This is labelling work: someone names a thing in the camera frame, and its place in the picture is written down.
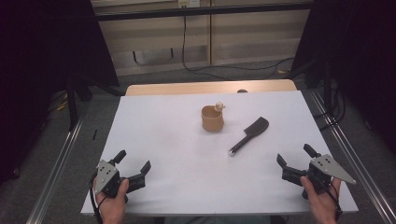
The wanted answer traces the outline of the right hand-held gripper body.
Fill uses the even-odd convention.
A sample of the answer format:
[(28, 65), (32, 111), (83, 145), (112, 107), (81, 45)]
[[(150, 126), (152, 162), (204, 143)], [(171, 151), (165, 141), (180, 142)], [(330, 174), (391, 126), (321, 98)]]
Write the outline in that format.
[(282, 169), (282, 179), (301, 186), (300, 178), (306, 176), (316, 192), (323, 192), (332, 183), (332, 178), (338, 178), (355, 185), (357, 181), (330, 155), (321, 155), (309, 162), (307, 170), (287, 167)]

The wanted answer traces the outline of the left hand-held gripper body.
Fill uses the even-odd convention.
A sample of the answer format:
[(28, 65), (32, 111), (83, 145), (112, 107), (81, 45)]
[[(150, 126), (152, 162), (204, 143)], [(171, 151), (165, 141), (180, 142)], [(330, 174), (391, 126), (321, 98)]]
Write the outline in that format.
[[(94, 192), (96, 195), (103, 192), (110, 198), (115, 198), (118, 194), (121, 182), (124, 177), (120, 176), (120, 171), (116, 167), (113, 159), (110, 161), (100, 161), (97, 168), (96, 182), (94, 184)], [(129, 181), (129, 188), (126, 193), (133, 192), (137, 189), (142, 189), (146, 186), (146, 175), (141, 173), (127, 177)]]

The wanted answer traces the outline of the tan soft storage bag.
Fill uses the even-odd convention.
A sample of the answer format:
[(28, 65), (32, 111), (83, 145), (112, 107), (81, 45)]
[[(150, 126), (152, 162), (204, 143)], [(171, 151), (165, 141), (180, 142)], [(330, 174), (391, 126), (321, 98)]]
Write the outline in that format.
[(202, 126), (207, 132), (217, 133), (223, 129), (224, 119), (221, 112), (215, 110), (214, 105), (206, 105), (201, 110)]

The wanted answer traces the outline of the person's left hand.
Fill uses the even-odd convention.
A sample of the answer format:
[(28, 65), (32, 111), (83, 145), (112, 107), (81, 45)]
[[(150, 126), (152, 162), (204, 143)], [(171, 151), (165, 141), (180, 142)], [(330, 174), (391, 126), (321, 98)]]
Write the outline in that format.
[(95, 196), (101, 217), (125, 217), (124, 196), (128, 188), (129, 181), (124, 179), (120, 184), (118, 194), (115, 198), (107, 198), (103, 192)]

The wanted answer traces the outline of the person's right hand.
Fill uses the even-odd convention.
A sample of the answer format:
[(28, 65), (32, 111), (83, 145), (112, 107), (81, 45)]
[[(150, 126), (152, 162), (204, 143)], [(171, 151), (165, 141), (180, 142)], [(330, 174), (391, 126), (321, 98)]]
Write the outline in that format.
[(300, 178), (301, 183), (308, 195), (310, 211), (314, 218), (335, 218), (336, 204), (332, 197), (327, 193), (317, 194), (311, 181), (306, 177)]

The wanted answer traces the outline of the white table sheet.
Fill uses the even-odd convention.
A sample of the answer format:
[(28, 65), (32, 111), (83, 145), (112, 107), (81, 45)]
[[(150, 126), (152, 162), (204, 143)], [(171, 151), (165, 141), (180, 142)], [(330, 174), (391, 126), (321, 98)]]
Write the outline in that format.
[[(224, 126), (207, 132), (201, 110), (222, 102)], [(259, 117), (269, 127), (235, 155), (229, 150)], [(146, 186), (129, 196), (126, 211), (146, 217), (291, 215), (308, 211), (302, 188), (282, 179), (280, 154), (289, 166), (307, 168), (304, 145), (329, 151), (299, 91), (125, 96), (121, 98), (102, 157), (121, 150), (118, 169), (135, 175), (150, 161)]]

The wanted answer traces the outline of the black metal stand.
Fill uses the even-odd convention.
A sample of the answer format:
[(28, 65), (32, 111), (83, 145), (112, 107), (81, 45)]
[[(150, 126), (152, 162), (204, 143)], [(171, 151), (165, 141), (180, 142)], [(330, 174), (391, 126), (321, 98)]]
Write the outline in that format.
[(78, 98), (83, 102), (89, 102), (92, 99), (92, 92), (89, 87), (95, 86), (102, 91), (110, 93), (114, 96), (123, 96), (125, 94), (124, 91), (119, 91), (111, 88), (104, 83), (101, 83), (94, 78), (88, 77), (83, 74), (74, 74), (70, 75), (66, 80), (66, 94), (67, 94), (67, 103), (69, 108), (69, 130), (73, 131), (78, 124), (78, 110), (76, 104), (76, 94)]
[(320, 59), (310, 60), (292, 68), (287, 79), (295, 79), (299, 75), (304, 75), (304, 83), (308, 89), (316, 88), (320, 83), (323, 84), (325, 110), (332, 112), (332, 77), (328, 63)]

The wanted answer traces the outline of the light wooden table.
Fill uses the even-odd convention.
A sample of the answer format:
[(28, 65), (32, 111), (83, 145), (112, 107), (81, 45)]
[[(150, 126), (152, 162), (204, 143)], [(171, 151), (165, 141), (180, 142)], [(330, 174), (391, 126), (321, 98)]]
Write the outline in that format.
[(289, 79), (269, 79), (131, 85), (127, 88), (125, 95), (176, 95), (296, 90), (297, 88), (294, 82)]

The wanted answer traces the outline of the black curtain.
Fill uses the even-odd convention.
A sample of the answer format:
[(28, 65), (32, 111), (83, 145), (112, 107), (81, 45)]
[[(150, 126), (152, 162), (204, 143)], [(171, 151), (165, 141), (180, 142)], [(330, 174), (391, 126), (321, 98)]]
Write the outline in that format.
[(292, 71), (329, 70), (396, 154), (396, 0), (312, 0)]
[(0, 0), (0, 185), (70, 77), (119, 84), (92, 0)]

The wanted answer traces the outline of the beige desk with panels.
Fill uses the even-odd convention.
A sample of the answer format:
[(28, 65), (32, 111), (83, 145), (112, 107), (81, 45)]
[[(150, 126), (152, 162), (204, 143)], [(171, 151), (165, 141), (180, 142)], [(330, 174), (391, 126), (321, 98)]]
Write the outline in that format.
[[(199, 7), (307, 0), (200, 0)], [(95, 14), (180, 8), (177, 0), (91, 0)], [(281, 60), (296, 54), (307, 9), (101, 21), (119, 77), (227, 63)]]

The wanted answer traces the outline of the aluminium floor rail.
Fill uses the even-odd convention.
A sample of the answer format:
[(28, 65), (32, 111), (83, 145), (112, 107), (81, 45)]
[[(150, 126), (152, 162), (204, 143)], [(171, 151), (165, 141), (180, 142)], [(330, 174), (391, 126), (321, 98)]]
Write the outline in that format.
[(42, 189), (38, 199), (35, 202), (35, 206), (32, 209), (30, 216), (26, 221), (26, 224), (42, 224), (42, 221), (47, 213), (50, 202), (54, 196), (55, 190), (61, 178), (61, 174), (64, 171), (65, 164), (78, 138), (82, 123), (83, 118), (78, 119), (74, 127), (68, 132), (61, 152), (55, 164), (53, 165), (53, 168), (49, 174), (49, 178), (47, 179), (44, 188)]
[(392, 206), (384, 188), (377, 183), (379, 179), (390, 182), (385, 177), (386, 169), (391, 166), (390, 156), (380, 151), (378, 140), (369, 134), (363, 124), (359, 124), (356, 129), (346, 129), (347, 124), (351, 125), (354, 119), (347, 121), (347, 117), (344, 117), (341, 122), (337, 122), (325, 109), (324, 100), (317, 91), (309, 95), (315, 103), (315, 109), (323, 113), (320, 119), (323, 119), (324, 124), (319, 124), (319, 129), (330, 152), (357, 179), (357, 184), (349, 184), (349, 189), (359, 212), (348, 219), (361, 217), (368, 222), (372, 219), (377, 220), (378, 224), (396, 224), (396, 207)]

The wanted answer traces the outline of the white wall socket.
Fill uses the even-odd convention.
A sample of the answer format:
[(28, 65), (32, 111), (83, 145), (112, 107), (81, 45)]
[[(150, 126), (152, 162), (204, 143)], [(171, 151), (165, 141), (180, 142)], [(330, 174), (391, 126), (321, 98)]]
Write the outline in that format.
[(177, 0), (180, 8), (187, 7), (199, 7), (201, 5), (200, 0)]

